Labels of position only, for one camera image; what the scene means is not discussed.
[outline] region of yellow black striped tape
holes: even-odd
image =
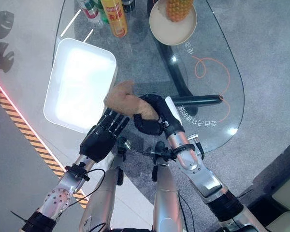
[[[21,116],[19,111],[16,110],[14,104],[11,100],[6,96],[6,94],[2,91],[0,87],[0,105],[5,110],[5,112],[10,116],[11,120],[15,123],[15,125],[19,128],[19,130],[23,133],[25,138],[31,143],[33,148],[38,152],[38,154],[42,157],[48,167],[55,173],[56,176],[61,178],[65,173],[65,170],[61,163],[56,159],[56,157],[49,151],[43,141],[37,136],[28,122]],[[77,193],[73,195],[76,200],[80,200],[85,197],[85,194],[82,190],[79,190]],[[83,199],[80,202],[80,205],[83,208],[86,208],[88,203],[87,199]]]

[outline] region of green bottle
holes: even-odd
[[[101,3],[101,0],[94,0],[95,4],[96,4],[96,7],[98,8],[98,11],[100,12],[100,17],[101,17],[101,20],[105,23],[109,23],[108,22],[108,18],[107,18],[107,15],[103,9],[103,6],[102,6],[102,3]]]

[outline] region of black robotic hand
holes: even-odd
[[[129,118],[107,108],[97,125],[93,126],[80,145],[80,155],[85,155],[96,163],[104,159],[115,145],[117,136],[123,131]]]
[[[174,117],[165,99],[159,95],[146,94],[140,97],[144,101],[148,102],[161,119],[159,120],[144,120],[141,114],[134,115],[135,127],[142,133],[149,135],[161,135],[165,132],[166,138],[168,138],[172,133],[183,131],[181,123]]]

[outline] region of robotic arm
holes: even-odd
[[[171,149],[172,156],[178,159],[179,169],[191,180],[203,202],[218,218],[221,227],[229,231],[237,231],[251,225],[256,231],[267,231],[253,214],[242,205],[228,188],[210,171],[195,153],[195,146],[188,141],[179,117],[172,113],[176,108],[172,101],[161,96],[147,94],[141,97],[157,111],[160,122],[143,120],[141,115],[134,116],[134,124],[140,132],[161,135],[164,132]],[[196,140],[197,135],[189,139]]]
[[[72,195],[89,181],[87,173],[94,163],[104,159],[113,148],[117,137],[127,125],[129,118],[107,109],[96,126],[88,132],[80,145],[80,156],[60,179],[58,185],[46,196],[43,205],[27,220],[21,231],[50,232],[59,217],[69,206]]]

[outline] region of bottle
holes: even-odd
[[[122,6],[125,13],[130,13],[135,8],[135,0],[122,0]]]
[[[107,14],[112,33],[116,37],[125,36],[128,27],[121,0],[101,0],[101,3]]]
[[[102,3],[101,3],[101,0],[94,0],[97,8],[98,8],[98,11],[100,13],[100,18],[103,22],[105,23],[108,23],[108,19],[107,19],[107,15],[103,9],[103,6],[102,6]]]
[[[93,0],[77,0],[87,18],[97,17],[99,11]]]

